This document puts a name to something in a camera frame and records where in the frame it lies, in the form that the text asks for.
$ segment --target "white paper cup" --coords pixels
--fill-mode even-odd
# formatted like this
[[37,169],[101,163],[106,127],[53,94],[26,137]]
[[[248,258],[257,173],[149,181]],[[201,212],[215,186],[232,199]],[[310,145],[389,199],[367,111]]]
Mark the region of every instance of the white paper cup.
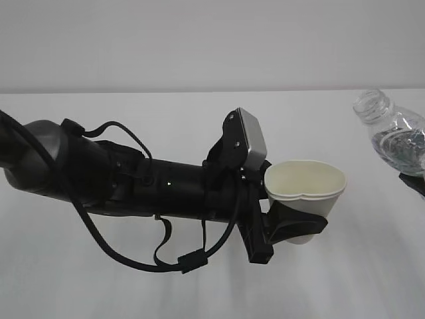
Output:
[[[285,206],[327,217],[347,185],[345,174],[336,167],[312,160],[291,160],[270,166],[264,175],[270,205],[279,201]],[[313,235],[287,241],[305,244]]]

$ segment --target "water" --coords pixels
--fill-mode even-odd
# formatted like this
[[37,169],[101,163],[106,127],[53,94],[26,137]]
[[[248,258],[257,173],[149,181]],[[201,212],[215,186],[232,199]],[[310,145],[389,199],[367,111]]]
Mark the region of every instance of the water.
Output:
[[393,128],[372,138],[372,145],[391,167],[411,176],[422,176],[422,156],[425,155],[425,132]]

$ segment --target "black robotic arm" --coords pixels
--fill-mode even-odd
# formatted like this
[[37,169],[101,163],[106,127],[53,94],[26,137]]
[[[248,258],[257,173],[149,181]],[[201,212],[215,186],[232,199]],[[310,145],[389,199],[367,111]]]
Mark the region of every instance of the black robotic arm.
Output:
[[[125,130],[144,150],[92,141],[107,127]],[[207,264],[238,226],[251,263],[266,264],[272,245],[320,233],[325,218],[274,202],[268,213],[259,200],[266,199],[264,173],[266,144],[260,125],[242,108],[223,123],[223,135],[202,165],[153,159],[149,150],[125,126],[107,122],[87,132],[71,120],[61,125],[39,120],[20,125],[0,111],[0,167],[16,189],[71,202],[93,238],[110,257],[126,266],[150,272],[182,271]],[[88,213],[122,216],[155,216],[164,222],[165,240],[171,224],[162,216],[227,223],[226,231],[210,249],[205,247],[178,258],[170,265],[156,257],[156,265],[127,259],[115,252],[98,232]]]

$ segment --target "white wall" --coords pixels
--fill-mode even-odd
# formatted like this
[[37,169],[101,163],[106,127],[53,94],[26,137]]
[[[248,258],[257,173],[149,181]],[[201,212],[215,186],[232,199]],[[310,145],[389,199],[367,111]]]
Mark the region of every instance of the white wall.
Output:
[[425,87],[423,0],[0,1],[0,92]]
[[[185,276],[119,265],[95,244],[68,203],[11,189],[0,177],[2,318],[423,318],[425,202],[374,153],[350,103],[357,91],[213,94],[0,95],[23,123],[68,117],[95,128],[127,124],[156,158],[200,164],[226,114],[255,114],[268,159],[327,161],[348,176],[329,226],[312,242],[275,246],[267,266],[248,263],[238,231],[208,266]],[[391,90],[423,113],[425,90]],[[105,138],[133,145],[118,130]],[[151,262],[163,236],[153,218],[94,217],[111,245]],[[173,220],[166,261],[200,247],[198,221]],[[209,245],[224,225],[208,223]]]

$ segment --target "cup rim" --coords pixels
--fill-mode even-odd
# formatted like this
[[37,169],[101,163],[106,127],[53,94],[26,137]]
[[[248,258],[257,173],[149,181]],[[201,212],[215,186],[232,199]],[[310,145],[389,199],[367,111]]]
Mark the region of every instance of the cup rim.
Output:
[[[309,194],[309,193],[298,193],[298,194],[291,194],[291,195],[282,195],[282,194],[276,194],[271,192],[268,188],[267,188],[267,183],[266,183],[266,176],[268,175],[269,169],[275,165],[280,165],[283,163],[288,163],[288,162],[293,162],[293,161],[308,161],[310,163],[320,163],[320,164],[324,164],[327,165],[329,167],[332,167],[333,169],[336,169],[337,171],[341,172],[344,176],[344,185],[342,186],[342,188],[338,189],[337,191],[332,191],[331,193],[323,193],[320,195],[317,194]],[[295,201],[298,199],[304,199],[306,201],[319,201],[319,200],[325,200],[325,199],[329,199],[332,197],[337,197],[340,196],[340,194],[342,194],[345,190],[345,188],[347,187],[347,176],[345,175],[345,173],[340,170],[338,167],[331,165],[329,163],[326,163],[324,161],[317,161],[315,159],[289,159],[288,161],[283,161],[277,164],[273,164],[271,165],[265,172],[264,174],[264,188],[266,189],[266,192],[275,200],[282,200],[282,201]]]

